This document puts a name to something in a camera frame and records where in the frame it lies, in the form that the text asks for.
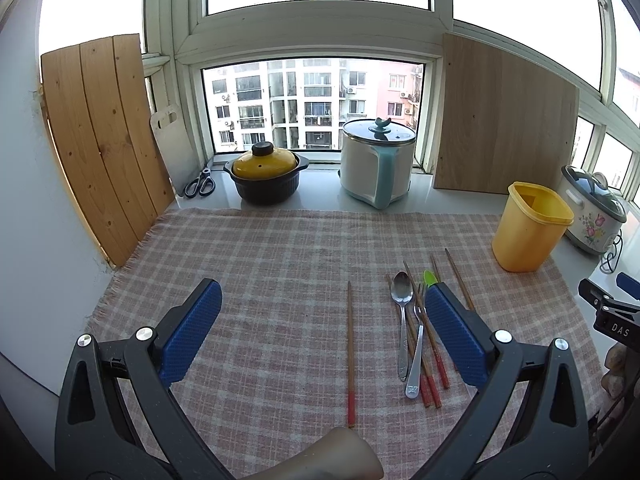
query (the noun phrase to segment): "metal screw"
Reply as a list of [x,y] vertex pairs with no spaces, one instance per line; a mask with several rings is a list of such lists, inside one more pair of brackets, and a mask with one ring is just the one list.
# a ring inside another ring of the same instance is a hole
[[498,330],[495,333],[495,338],[501,343],[509,343],[513,339],[511,334],[506,330]]
[[150,329],[148,326],[143,326],[140,330],[136,332],[136,339],[139,341],[146,341],[154,334],[154,331]]
[[87,346],[91,342],[91,336],[88,334],[82,334],[78,338],[78,346]]
[[569,348],[569,343],[559,337],[558,339],[556,339],[556,348],[560,350],[567,350]]

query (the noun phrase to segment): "flower pattern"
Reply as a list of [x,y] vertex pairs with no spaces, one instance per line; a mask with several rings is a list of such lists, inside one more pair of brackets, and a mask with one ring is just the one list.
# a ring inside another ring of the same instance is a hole
[[605,235],[605,231],[602,228],[606,218],[598,213],[595,220],[591,213],[588,215],[580,216],[580,222],[584,226],[584,237],[589,241],[591,245],[600,241]]

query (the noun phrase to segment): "pink plaid cloth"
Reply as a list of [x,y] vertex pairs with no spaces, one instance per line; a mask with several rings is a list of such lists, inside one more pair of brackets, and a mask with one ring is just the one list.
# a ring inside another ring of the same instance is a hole
[[[187,376],[172,386],[200,436],[240,478],[303,450],[346,423],[346,284],[353,285],[356,430],[389,479],[407,479],[460,418],[470,397],[442,348],[451,386],[439,410],[404,396],[396,370],[398,318],[384,275],[416,278],[436,257],[464,304],[444,253],[451,252],[478,314],[518,341],[570,343],[588,415],[600,365],[587,325],[555,263],[511,274],[490,247],[498,216],[313,211],[178,210],[160,217],[116,272],[88,321],[98,341],[155,326],[202,278],[223,289],[223,307]],[[424,355],[437,374],[428,343]],[[161,456],[123,381],[134,423]],[[519,385],[485,456],[504,441],[524,392]]]

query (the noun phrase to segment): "white building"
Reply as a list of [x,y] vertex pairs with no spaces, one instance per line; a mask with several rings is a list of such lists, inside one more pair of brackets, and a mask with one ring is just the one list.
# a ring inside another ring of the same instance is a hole
[[216,152],[248,150],[261,140],[289,149],[339,150],[346,121],[386,114],[378,110],[378,90],[387,72],[377,60],[337,58],[203,70]]

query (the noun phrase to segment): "white electric pot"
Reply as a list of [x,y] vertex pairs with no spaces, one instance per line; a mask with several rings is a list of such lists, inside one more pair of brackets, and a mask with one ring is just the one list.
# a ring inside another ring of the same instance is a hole
[[409,191],[415,132],[377,118],[345,123],[340,184],[353,197],[384,209]]
[[591,254],[603,254],[626,222],[625,209],[609,190],[602,173],[587,173],[564,166],[558,195],[574,212],[574,223],[564,234],[576,246]]

